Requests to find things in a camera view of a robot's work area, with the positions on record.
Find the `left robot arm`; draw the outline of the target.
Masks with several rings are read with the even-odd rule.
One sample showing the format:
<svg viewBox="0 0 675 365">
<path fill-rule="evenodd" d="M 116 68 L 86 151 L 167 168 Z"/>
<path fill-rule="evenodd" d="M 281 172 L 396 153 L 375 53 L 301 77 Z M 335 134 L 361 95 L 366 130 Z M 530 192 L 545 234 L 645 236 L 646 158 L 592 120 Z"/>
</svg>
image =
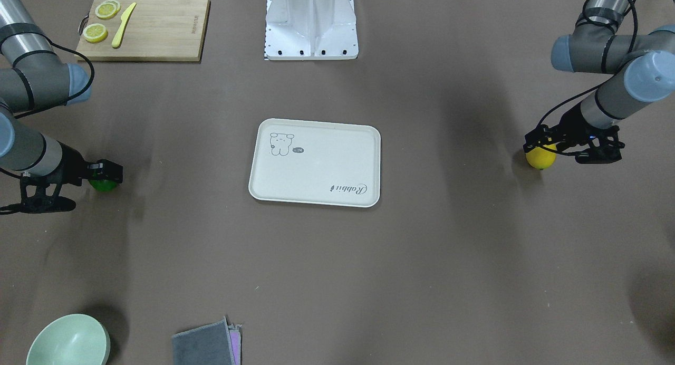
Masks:
<svg viewBox="0 0 675 365">
<path fill-rule="evenodd" d="M 673 25 L 638 34 L 636 0 L 585 0 L 571 35 L 560 36 L 552 67 L 601 73 L 609 79 L 572 100 L 576 104 L 550 127 L 543 120 L 525 135 L 526 161 L 543 170 L 557 156 L 581 165 L 621 160 L 618 123 L 664 100 L 674 89 Z"/>
</svg>

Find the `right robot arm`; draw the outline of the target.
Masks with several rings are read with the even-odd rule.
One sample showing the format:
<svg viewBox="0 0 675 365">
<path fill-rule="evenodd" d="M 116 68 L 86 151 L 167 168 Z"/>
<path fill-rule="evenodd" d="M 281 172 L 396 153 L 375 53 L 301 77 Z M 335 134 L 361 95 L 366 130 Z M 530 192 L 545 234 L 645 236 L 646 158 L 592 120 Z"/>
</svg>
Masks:
<svg viewBox="0 0 675 365">
<path fill-rule="evenodd" d="M 69 212 L 75 201 L 60 195 L 63 185 L 91 182 L 97 189 L 123 183 L 123 167 L 113 161 L 86 161 L 82 155 L 38 130 L 23 117 L 86 101 L 95 71 L 61 62 L 57 47 L 36 26 L 20 0 L 2 0 L 1 163 L 2 173 L 20 182 L 20 202 L 2 207 L 3 215 Z"/>
</svg>

